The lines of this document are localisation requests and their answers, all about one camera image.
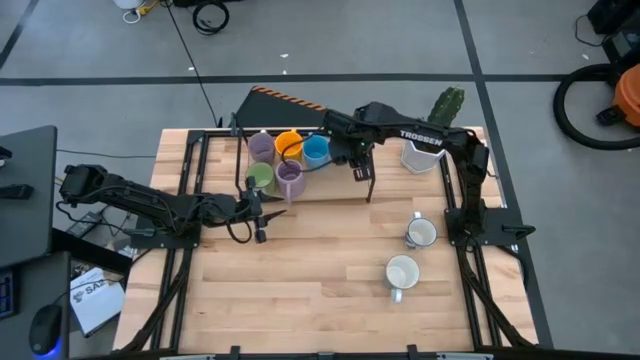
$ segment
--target white mug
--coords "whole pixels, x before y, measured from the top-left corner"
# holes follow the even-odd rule
[[[420,279],[418,263],[407,255],[397,255],[391,258],[385,269],[385,280],[391,289],[391,301],[402,301],[402,290],[414,287]]]
[[[410,249],[422,249],[436,242],[438,230],[433,223],[422,216],[419,211],[413,213],[404,243]]]

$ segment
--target butcher block tabletop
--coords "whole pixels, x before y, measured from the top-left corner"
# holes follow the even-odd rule
[[[472,129],[485,140],[482,128]],[[163,131],[152,187],[176,193],[188,132]],[[264,244],[241,245],[224,228],[203,228],[191,263],[179,352],[226,354],[233,345],[242,353],[405,352],[408,344],[416,344],[419,351],[472,350],[456,252],[447,240],[440,169],[411,174],[400,164],[402,145],[400,139],[376,145],[377,181],[370,204],[364,200],[366,182],[338,176],[342,184],[325,187],[316,179],[309,184],[313,186],[307,198],[291,206],[263,206],[265,213],[287,209],[269,223]],[[234,138],[211,139],[204,192],[237,194],[236,146]],[[247,159],[243,153],[243,172]],[[460,204],[455,167],[448,160]],[[495,173],[491,164],[489,169]],[[483,197],[489,207],[502,205],[495,177],[486,178]],[[435,244],[421,250],[409,250],[403,241],[414,211],[438,229]],[[240,238],[243,228],[244,224],[234,227]],[[523,337],[537,342],[517,260],[494,247],[483,250],[495,302]],[[399,254],[418,263],[420,280],[395,304],[383,278],[386,263]],[[156,306],[165,256],[166,250],[153,250],[132,269],[114,348],[127,344]],[[175,271],[179,263],[177,257]],[[483,340],[489,344],[477,298],[476,306]],[[169,343],[173,305],[167,314],[163,347]]]

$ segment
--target computer mouse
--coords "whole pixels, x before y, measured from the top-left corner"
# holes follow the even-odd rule
[[[60,337],[62,307],[46,305],[33,316],[29,329],[29,346],[36,355],[46,355],[55,348]]]

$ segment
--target hazard stripe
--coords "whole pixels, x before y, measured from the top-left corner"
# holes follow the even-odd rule
[[[251,91],[258,91],[258,92],[261,92],[261,93],[265,93],[266,95],[275,96],[275,97],[277,97],[279,99],[290,101],[290,102],[292,102],[294,104],[306,106],[306,107],[308,107],[310,109],[313,109],[313,110],[316,110],[316,111],[324,111],[324,110],[327,109],[326,107],[324,107],[322,105],[314,104],[314,103],[312,103],[310,101],[306,101],[306,100],[303,100],[303,99],[298,99],[298,98],[295,98],[293,96],[289,96],[287,94],[284,94],[284,93],[281,93],[281,92],[278,92],[278,91],[275,91],[275,90],[271,90],[271,89],[266,88],[264,86],[254,86],[254,87],[251,88]]]

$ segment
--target blue cup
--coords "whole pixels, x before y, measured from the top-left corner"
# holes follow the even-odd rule
[[[331,159],[329,156],[329,140],[318,135],[311,136],[302,145],[302,155],[307,163],[307,169],[324,165]]]

